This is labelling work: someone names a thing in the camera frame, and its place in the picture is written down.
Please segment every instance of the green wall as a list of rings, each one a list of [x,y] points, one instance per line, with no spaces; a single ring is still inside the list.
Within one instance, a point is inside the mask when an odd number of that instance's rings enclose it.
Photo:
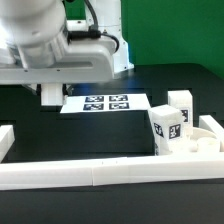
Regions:
[[[136,65],[199,63],[224,78],[224,0],[121,0],[123,36]],[[84,17],[82,0],[66,3]]]

